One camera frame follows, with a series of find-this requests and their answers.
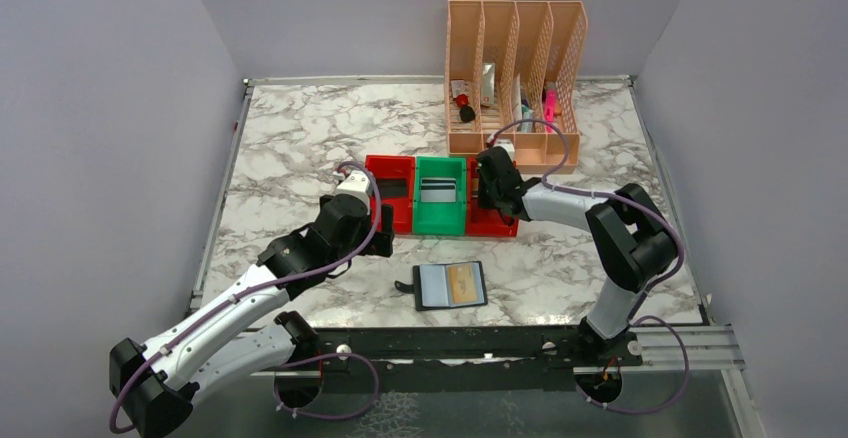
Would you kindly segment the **black leather card holder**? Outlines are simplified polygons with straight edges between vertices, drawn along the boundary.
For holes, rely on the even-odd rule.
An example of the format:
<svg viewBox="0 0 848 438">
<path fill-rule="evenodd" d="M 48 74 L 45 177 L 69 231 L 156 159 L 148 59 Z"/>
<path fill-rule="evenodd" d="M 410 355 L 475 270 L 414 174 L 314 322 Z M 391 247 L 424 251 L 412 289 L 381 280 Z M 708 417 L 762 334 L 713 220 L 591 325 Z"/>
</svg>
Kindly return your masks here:
<svg viewBox="0 0 848 438">
<path fill-rule="evenodd" d="M 416 311 L 480 307 L 488 304 L 480 261 L 412 267 L 412 282 L 395 281 L 397 291 L 414 297 Z"/>
</svg>

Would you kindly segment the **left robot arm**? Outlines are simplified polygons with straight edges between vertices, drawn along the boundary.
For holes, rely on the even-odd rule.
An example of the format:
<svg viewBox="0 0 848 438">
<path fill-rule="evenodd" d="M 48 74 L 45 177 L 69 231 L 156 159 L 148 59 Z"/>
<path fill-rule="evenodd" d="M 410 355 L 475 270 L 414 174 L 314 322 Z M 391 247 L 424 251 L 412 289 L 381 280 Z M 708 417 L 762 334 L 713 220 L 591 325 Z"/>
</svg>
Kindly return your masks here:
<svg viewBox="0 0 848 438">
<path fill-rule="evenodd" d="M 324 195 L 317 217 L 273 239 L 255 263 L 211 302 L 142 343 L 126 338 L 109 353 L 114 434 L 166 437 L 196 404 L 224 385 L 280 365 L 320 368 L 318 333 L 296 312 L 248 338 L 262 316 L 344 274 L 357 256 L 393 253 L 394 210 L 376 192 Z"/>
</svg>

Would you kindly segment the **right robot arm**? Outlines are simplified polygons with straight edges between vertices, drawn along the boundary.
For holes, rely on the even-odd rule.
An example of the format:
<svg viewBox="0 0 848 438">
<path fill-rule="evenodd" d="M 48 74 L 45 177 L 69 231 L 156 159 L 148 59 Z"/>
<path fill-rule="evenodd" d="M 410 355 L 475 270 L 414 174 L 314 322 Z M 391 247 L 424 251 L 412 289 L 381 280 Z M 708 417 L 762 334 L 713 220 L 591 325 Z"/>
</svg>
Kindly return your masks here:
<svg viewBox="0 0 848 438">
<path fill-rule="evenodd" d="M 648 290 L 682 267 L 679 235 L 640 185 L 609 192 L 557 186 L 546 177 L 524 179 L 501 146 L 479 153 L 476 163 L 482 208 L 591 235 L 607 278 L 578 325 L 584 347 L 601 350 L 620 340 Z"/>
</svg>

